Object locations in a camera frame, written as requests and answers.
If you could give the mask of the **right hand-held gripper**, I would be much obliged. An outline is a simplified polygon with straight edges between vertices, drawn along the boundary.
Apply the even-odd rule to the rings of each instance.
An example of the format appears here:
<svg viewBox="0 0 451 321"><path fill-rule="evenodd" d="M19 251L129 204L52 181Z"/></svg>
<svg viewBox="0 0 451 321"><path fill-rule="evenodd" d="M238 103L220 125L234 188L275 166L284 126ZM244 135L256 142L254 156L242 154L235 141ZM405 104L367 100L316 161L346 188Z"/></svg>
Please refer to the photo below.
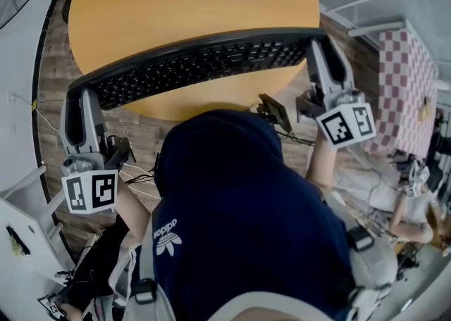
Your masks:
<svg viewBox="0 0 451 321"><path fill-rule="evenodd" d="M307 49L309 79L324 96L310 89L297 97L299 115L316 121L327 141L342 148L376 136L370 103L364 93L352 89L354 75L340 45L329 37L311 39Z"/></svg>

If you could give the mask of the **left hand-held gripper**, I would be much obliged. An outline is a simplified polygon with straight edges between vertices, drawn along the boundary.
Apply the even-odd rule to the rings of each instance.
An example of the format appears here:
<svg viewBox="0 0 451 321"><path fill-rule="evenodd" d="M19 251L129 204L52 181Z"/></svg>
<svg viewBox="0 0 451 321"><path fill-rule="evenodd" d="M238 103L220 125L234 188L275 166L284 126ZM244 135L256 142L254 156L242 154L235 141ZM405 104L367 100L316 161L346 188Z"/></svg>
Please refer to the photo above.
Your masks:
<svg viewBox="0 0 451 321"><path fill-rule="evenodd" d="M135 156L126 137L109 136L100 142L106 126L94 91L83 89L81 105L79 98L64 100L60 132L63 146L71 154L61 166L69 211L88 215L113 208L119 171Z"/></svg>

